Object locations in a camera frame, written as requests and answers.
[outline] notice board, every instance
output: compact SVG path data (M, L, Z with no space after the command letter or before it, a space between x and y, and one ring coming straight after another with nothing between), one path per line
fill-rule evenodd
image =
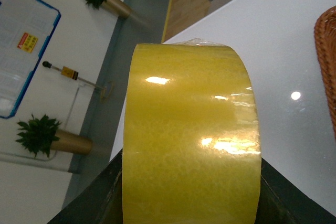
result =
M60 17L41 0L0 0L0 118L15 115Z

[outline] white wall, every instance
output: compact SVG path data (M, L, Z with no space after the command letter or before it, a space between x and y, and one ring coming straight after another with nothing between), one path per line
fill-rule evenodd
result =
M0 223L45 224L60 211L70 173L6 162L0 172Z
M16 122L28 120L31 114L40 117L45 113L63 122L61 128L64 129L66 118L70 112L71 104L74 100L79 81L73 81L59 72L44 68L41 63L45 60L51 62L56 67L67 66L79 72L79 76L91 82L96 82L106 50L117 22L117 17L108 13L104 9L94 10L85 5L84 0L43 0L61 13L58 26L46 48L39 67L27 89L16 115L8 120L0 119L0 174L6 175L6 179L0 180L0 188L6 194L1 193L0 206L1 216L8 223L39 223L28 222L28 215L42 216L44 220L51 219L50 211L41 211L40 207L47 205L53 209L53 213L61 210L61 205L70 181L71 176L67 173L60 173L56 170L67 171L72 154L58 152L56 157L48 162L35 161L17 156L4 155L12 153L27 157L34 157L24 150L15 140L18 138ZM93 89L89 86L81 87L74 103L74 109L69 118L66 130L78 134L80 132ZM30 165L30 167L14 165L8 162ZM53 170L45 170L33 166L40 166ZM46 177L58 178L55 192L52 197L44 197L50 181L44 180ZM34 193L41 194L40 198L17 200L18 188L31 188ZM11 202L14 211L5 211L2 206L10 207Z

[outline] warning sign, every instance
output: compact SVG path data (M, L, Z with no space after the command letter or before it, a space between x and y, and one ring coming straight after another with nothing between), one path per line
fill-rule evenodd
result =
M38 38L29 33L24 33L17 48L22 49L23 51L31 53L36 45Z
M69 78L72 78L74 80L77 80L77 77L78 77L78 72L70 69L70 68L67 68L67 67L63 67L62 68L62 72L61 74L63 76L66 76L66 77L69 77Z

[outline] yellow tape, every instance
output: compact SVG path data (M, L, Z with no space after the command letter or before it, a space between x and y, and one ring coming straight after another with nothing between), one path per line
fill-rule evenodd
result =
M137 45L127 92L124 224L254 223L259 128L238 55Z

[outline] gold pot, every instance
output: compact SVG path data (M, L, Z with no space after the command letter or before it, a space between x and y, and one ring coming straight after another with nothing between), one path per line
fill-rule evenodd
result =
M55 135L59 137L59 140L51 143L50 149L52 150L87 155L92 149L92 140L87 137L63 130L57 130Z
M132 9L121 0L106 0L101 6L122 18L127 18L132 12Z

